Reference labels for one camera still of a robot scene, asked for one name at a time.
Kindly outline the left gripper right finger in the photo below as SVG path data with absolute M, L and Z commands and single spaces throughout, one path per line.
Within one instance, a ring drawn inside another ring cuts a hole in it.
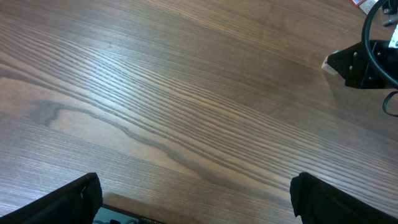
M 397 224 L 386 214 L 336 187 L 302 172 L 290 183 L 294 215 L 312 224 Z

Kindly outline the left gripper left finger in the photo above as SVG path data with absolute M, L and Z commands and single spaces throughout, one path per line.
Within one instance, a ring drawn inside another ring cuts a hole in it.
M 92 223 L 102 204 L 99 177 L 90 172 L 1 217 L 1 223 Z

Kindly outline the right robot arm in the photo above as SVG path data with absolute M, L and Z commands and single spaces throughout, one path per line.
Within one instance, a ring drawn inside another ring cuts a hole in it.
M 387 40 L 370 41 L 371 52 L 376 60 L 394 79 L 397 79 L 397 49 L 390 48 Z M 366 59 L 361 43 L 336 51 L 324 61 L 332 74 L 339 74 L 345 86 L 355 89 L 392 89 L 393 85 L 384 80 Z

